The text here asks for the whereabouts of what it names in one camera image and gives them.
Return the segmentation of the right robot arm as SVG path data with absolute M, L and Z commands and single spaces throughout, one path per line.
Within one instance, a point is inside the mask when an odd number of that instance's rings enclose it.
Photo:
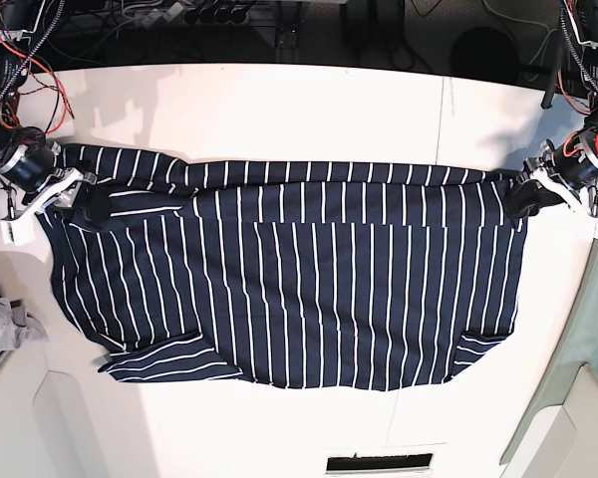
M 57 164 L 62 149 L 49 138 L 72 109 L 59 77 L 37 53 L 64 10 L 62 1 L 0 1 L 0 186 L 7 195 L 2 224 L 8 230 L 48 208 L 66 216 L 80 212 L 92 225 L 111 216 L 110 199 L 93 169 L 81 161 Z M 20 89 L 33 69 L 50 77 L 40 87 L 56 96 L 44 129 L 24 126 L 18 118 Z

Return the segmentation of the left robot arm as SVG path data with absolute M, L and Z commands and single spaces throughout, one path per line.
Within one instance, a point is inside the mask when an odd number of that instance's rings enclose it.
M 545 90 L 541 106 L 550 107 L 556 91 L 567 95 L 562 62 L 568 54 L 587 90 L 584 123 L 561 145 L 548 139 L 538 156 L 523 162 L 503 202 L 510 219 L 535 216 L 540 209 L 561 203 L 585 216 L 598 215 L 598 1 L 562 1 L 559 27 L 562 40 L 550 72 L 556 83 Z

